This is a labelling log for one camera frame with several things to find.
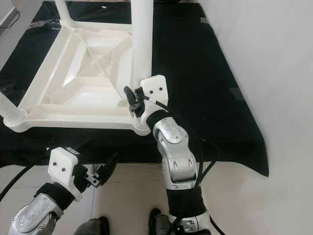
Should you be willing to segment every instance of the white plastic stool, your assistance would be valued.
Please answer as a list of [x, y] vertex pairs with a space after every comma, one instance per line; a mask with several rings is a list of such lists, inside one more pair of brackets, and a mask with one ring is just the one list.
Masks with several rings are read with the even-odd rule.
[[130, 129], [125, 86], [151, 76], [153, 0], [132, 0], [130, 24], [73, 21], [56, 0], [62, 28], [20, 105], [0, 95], [0, 115], [15, 132], [31, 127]]

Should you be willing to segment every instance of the white bracket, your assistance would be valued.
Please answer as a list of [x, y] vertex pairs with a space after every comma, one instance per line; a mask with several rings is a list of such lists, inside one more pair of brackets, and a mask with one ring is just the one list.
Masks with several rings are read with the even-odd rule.
[[82, 194], [76, 188], [73, 176], [76, 164], [78, 164], [78, 159], [74, 154], [58, 147], [51, 151], [48, 173], [52, 181], [65, 187], [75, 197], [75, 201], [79, 201]]
[[[164, 105], [167, 105], [168, 93], [166, 79], [163, 75], [156, 75], [153, 77], [142, 79], [140, 81], [140, 86], [142, 87], [145, 96], [151, 98], [152, 100], [157, 100]], [[145, 111], [140, 118], [134, 117], [134, 123], [138, 129], [149, 130], [149, 127], [147, 125], [147, 118], [155, 111], [162, 110], [163, 108], [148, 100], [144, 100], [144, 104]]]

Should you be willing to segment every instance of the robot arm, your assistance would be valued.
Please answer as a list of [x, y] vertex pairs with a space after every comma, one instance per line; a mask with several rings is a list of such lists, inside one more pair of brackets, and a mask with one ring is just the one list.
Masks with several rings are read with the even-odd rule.
[[157, 75], [143, 79], [140, 84], [141, 87], [134, 92], [128, 87], [124, 92], [138, 126], [148, 126], [162, 155], [169, 215], [168, 220], [158, 217], [161, 222], [156, 227], [156, 234], [168, 230], [169, 224], [164, 224], [164, 221], [173, 223], [181, 215], [183, 218], [174, 228], [175, 232], [192, 234], [202, 231], [202, 234], [212, 234], [201, 188], [194, 190], [198, 171], [196, 159], [188, 147], [189, 136], [175, 122], [173, 115], [160, 107], [160, 103], [167, 105], [168, 101], [165, 77]]
[[43, 185], [35, 199], [22, 208], [12, 219], [8, 235], [50, 235], [63, 211], [89, 186], [99, 187], [112, 175], [116, 166], [114, 154], [94, 175], [79, 164], [79, 153], [72, 148], [51, 151], [48, 172], [53, 184]]

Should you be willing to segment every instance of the cable wire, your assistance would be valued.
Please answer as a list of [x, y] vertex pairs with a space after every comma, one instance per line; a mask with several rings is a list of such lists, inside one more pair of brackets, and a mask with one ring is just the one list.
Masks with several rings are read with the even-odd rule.
[[18, 19], [20, 18], [20, 16], [21, 16], [21, 14], [20, 14], [20, 12], [18, 11], [18, 16], [17, 16], [17, 18], [16, 18], [9, 26], [7, 26], [7, 27], [0, 27], [0, 29], [7, 29], [7, 28], [12, 27], [12, 26], [16, 23], [16, 21], [18, 21]]
[[201, 182], [205, 178], [206, 174], [209, 172], [209, 170], [214, 166], [216, 163], [216, 160], [211, 161], [211, 163], [207, 166], [207, 168], [204, 170], [204, 172], [201, 175]]
[[211, 216], [210, 216], [210, 221], [211, 221], [211, 224], [213, 225], [213, 227], [216, 229], [216, 231], [220, 233], [220, 235], [226, 235], [226, 234], [217, 226], [217, 224], [214, 222], [214, 220], [212, 219]]
[[23, 170], [21, 170], [9, 183], [8, 185], [3, 189], [3, 191], [0, 193], [0, 202], [4, 198], [4, 196], [7, 194], [7, 192], [12, 188], [12, 186], [26, 173], [28, 172], [35, 164], [40, 162], [43, 158], [47, 157], [47, 152], [40, 155], [40, 157], [33, 161], [31, 164], [26, 166]]

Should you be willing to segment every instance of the black cloth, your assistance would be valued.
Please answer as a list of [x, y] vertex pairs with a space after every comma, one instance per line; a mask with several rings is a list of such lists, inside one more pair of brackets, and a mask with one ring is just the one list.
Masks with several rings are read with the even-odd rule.
[[[67, 4], [76, 21], [131, 23], [129, 3]], [[1, 91], [16, 105], [59, 33], [58, 18], [55, 4], [43, 2], [0, 72]], [[200, 5], [155, 3], [153, 34], [153, 75], [166, 77], [168, 105], [200, 137], [205, 160], [217, 157], [213, 142], [221, 150], [219, 161], [241, 163], [268, 176], [262, 134]], [[0, 167], [26, 165], [46, 147], [74, 147], [83, 142], [88, 142], [81, 148], [83, 163], [106, 162], [115, 151], [120, 153], [119, 162], [161, 160], [152, 135], [141, 137], [130, 130], [39, 127], [14, 133], [1, 122]], [[196, 146], [191, 139], [190, 148], [197, 158]]]

